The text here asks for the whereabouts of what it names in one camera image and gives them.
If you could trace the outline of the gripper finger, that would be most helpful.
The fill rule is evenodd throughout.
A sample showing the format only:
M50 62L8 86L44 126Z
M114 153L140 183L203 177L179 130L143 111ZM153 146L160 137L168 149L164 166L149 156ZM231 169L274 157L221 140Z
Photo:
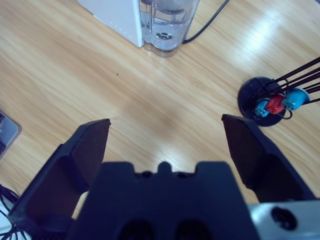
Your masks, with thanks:
M230 156L261 203L312 201L315 195L280 149L247 118L223 114Z
M81 195L100 170L110 125L109 119L80 125L36 174L10 210L9 220L33 240L64 240Z

